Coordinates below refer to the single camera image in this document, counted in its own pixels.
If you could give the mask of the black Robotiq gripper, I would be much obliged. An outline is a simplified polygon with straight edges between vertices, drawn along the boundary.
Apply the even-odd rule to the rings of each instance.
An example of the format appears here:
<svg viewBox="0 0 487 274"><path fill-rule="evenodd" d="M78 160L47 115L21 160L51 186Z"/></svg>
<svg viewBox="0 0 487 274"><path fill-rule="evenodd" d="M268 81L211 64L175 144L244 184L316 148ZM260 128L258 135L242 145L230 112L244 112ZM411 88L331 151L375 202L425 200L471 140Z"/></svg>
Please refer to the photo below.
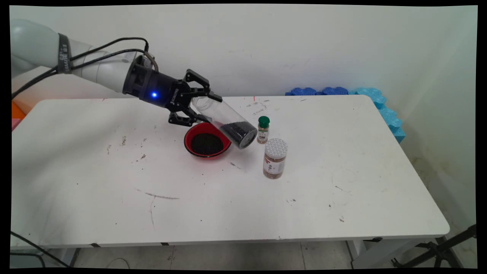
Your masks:
<svg viewBox="0 0 487 274"><path fill-rule="evenodd" d="M201 88L191 88L189 83L197 83ZM211 123L211 118L198 114L190 108L191 98L208 97L223 102L221 96L212 92L209 80L187 69L184 81L177 80L148 66L146 57L136 57L129 67L123 84L123 94L170 111L169 123L180 126L192 126L193 123ZM183 112L186 117L177 113Z"/></svg>

